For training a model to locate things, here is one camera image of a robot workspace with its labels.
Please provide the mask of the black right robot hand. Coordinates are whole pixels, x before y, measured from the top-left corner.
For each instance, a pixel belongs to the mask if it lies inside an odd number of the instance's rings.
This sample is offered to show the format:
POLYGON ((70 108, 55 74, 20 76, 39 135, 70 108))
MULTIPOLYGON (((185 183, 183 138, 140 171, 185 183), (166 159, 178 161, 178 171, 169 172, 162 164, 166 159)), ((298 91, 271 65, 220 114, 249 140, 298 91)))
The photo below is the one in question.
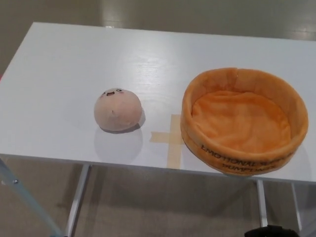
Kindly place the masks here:
POLYGON ((262 232, 257 229, 244 233, 245 237, 268 237, 269 235, 270 235, 269 232, 262 232))

